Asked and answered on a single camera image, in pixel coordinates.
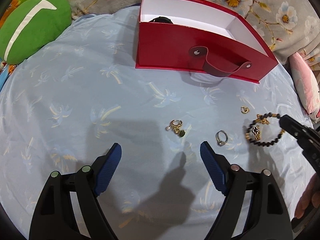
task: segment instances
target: blue gripper pad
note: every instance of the blue gripper pad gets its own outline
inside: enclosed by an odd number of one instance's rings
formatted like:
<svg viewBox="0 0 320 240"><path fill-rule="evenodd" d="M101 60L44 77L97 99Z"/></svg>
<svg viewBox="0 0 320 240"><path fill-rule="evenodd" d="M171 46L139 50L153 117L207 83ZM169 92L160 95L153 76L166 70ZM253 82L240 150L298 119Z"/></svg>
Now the blue gripper pad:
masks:
<svg viewBox="0 0 320 240"><path fill-rule="evenodd" d="M207 142L203 142L200 145L200 156L204 162L205 167L212 179L212 182L218 191L221 191L223 195L228 194L226 174L214 158L214 151Z"/></svg>
<svg viewBox="0 0 320 240"><path fill-rule="evenodd" d="M110 153L109 158L106 160L96 176L96 187L93 189L93 191L97 196L106 191L110 180L120 162L121 155L121 146L118 144Z"/></svg>

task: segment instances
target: hand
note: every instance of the hand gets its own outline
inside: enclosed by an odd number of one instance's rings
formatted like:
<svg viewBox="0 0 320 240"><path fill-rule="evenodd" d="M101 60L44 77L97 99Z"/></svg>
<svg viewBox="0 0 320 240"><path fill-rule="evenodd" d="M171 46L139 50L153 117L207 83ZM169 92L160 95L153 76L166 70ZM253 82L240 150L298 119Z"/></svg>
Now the hand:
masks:
<svg viewBox="0 0 320 240"><path fill-rule="evenodd" d="M305 192L302 194L302 197L300 198L297 204L297 208L294 213L295 218L300 219L303 217L304 211L307 209L310 202L313 204L315 208L318 208L320 206L320 190L316 190L319 188L319 185L320 178L315 173L312 176Z"/></svg>

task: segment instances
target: silver rivet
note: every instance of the silver rivet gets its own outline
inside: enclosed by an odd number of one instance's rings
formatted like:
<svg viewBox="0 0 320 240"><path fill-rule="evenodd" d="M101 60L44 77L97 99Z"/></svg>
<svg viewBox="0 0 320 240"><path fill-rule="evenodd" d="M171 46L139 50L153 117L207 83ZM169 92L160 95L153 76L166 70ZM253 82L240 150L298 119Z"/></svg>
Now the silver rivet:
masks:
<svg viewBox="0 0 320 240"><path fill-rule="evenodd" d="M237 164L232 164L232 165L231 165L231 169L232 169L233 171L239 171L240 167L239 167Z"/></svg>
<svg viewBox="0 0 320 240"><path fill-rule="evenodd" d="M59 175L59 172L57 172L57 171L51 172L51 177L53 177L53 178L57 177L58 175Z"/></svg>
<svg viewBox="0 0 320 240"><path fill-rule="evenodd" d="M84 166L84 167L82 167L82 171L83 171L83 172L88 172L89 170L91 170L91 167L90 167L90 166Z"/></svg>
<svg viewBox="0 0 320 240"><path fill-rule="evenodd" d="M269 170L264 170L264 171L263 171L263 174L266 175L266 176L270 176L270 175L271 175L271 171L269 171Z"/></svg>

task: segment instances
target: open box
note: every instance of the open box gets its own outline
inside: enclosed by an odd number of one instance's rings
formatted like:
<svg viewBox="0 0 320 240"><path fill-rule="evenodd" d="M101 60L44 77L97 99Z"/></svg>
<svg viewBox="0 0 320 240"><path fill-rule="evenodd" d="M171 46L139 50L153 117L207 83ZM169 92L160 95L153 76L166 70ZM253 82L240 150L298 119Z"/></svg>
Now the open box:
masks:
<svg viewBox="0 0 320 240"><path fill-rule="evenodd" d="M167 17L173 24L150 22ZM207 0L142 0L136 68L258 83L278 61L239 14Z"/></svg>

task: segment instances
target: bed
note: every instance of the bed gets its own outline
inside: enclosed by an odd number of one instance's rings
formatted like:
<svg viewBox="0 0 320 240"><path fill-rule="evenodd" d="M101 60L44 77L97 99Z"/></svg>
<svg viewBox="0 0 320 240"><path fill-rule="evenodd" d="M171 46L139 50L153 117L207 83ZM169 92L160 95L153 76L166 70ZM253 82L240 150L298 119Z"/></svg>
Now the bed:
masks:
<svg viewBox="0 0 320 240"><path fill-rule="evenodd" d="M123 157L99 202L119 239L204 239L223 202L199 156L207 140L247 171L269 169L292 218L313 175L290 135L273 147L249 145L257 114L288 114L312 126L279 64L260 84L207 74L136 70L139 7L77 19L19 65L0 93L0 203L28 238L42 187L53 170L77 171L114 142ZM247 106L246 115L240 111ZM181 119L186 135L166 131ZM264 139L279 133L273 120ZM229 141L216 145L224 130ZM234 235L244 226L250 195ZM79 207L77 223L87 234Z"/></svg>

